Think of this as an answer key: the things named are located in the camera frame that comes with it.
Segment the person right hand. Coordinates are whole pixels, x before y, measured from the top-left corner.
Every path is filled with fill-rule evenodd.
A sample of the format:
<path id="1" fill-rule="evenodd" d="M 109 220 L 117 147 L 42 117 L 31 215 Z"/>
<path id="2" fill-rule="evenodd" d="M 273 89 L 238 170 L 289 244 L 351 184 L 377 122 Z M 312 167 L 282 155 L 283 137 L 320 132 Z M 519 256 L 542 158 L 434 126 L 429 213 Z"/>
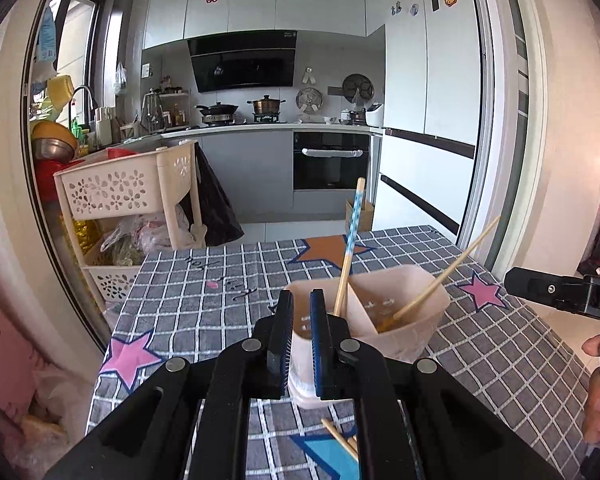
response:
<path id="1" fill-rule="evenodd" d="M 584 407 L 583 437 L 589 444 L 600 444 L 600 367 L 591 374 Z"/>

